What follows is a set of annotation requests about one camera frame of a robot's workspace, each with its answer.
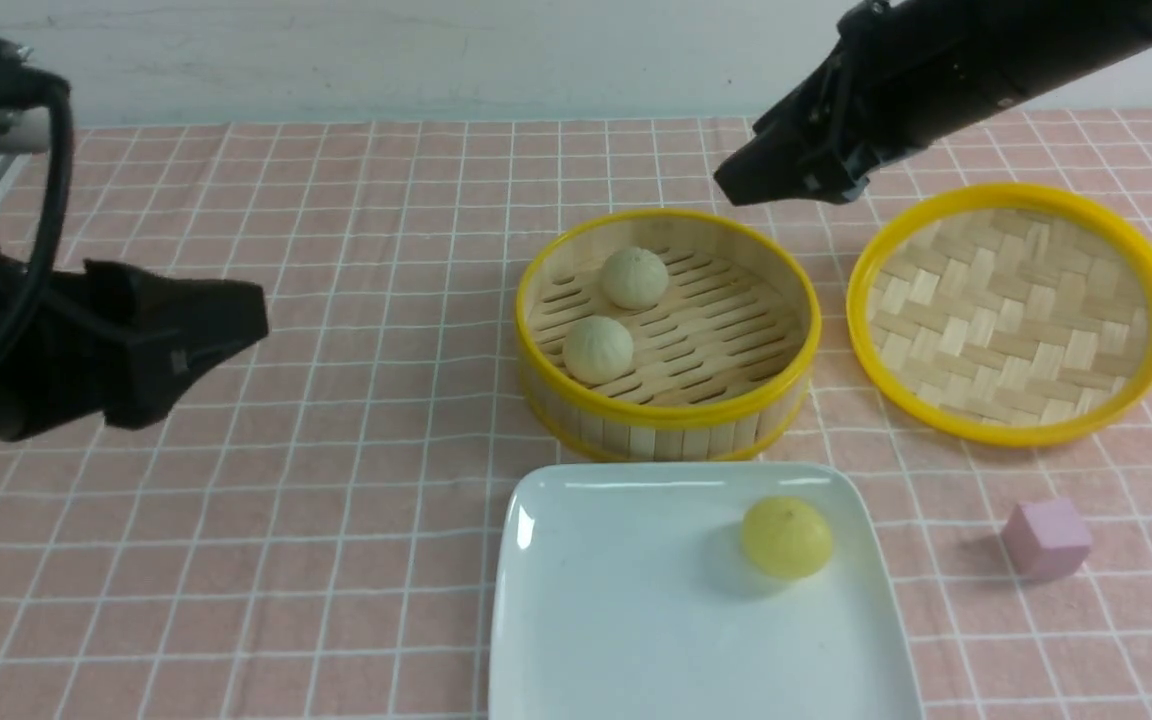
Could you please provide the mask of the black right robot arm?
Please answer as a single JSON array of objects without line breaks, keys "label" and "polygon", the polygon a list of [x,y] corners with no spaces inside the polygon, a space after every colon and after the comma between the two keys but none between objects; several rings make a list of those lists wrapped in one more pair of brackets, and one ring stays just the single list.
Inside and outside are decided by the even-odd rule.
[{"label": "black right robot arm", "polygon": [[718,165],[735,206],[844,205],[935,141],[1152,50],[1152,1],[861,1]]}]

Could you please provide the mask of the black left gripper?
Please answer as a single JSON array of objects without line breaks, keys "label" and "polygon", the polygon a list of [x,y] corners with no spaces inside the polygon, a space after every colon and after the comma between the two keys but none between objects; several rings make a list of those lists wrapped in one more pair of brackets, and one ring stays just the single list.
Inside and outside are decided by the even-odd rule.
[{"label": "black left gripper", "polygon": [[[0,247],[0,333],[28,275]],[[250,281],[108,260],[54,272],[0,348],[0,444],[92,416],[114,429],[151,427],[202,377],[268,334],[264,288]]]}]

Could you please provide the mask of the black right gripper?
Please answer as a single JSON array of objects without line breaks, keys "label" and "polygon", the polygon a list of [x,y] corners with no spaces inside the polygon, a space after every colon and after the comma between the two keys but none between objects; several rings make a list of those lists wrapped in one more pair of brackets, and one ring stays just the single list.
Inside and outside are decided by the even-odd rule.
[{"label": "black right gripper", "polygon": [[1134,1],[864,1],[713,179],[738,209],[846,205],[873,170],[1135,53]]}]

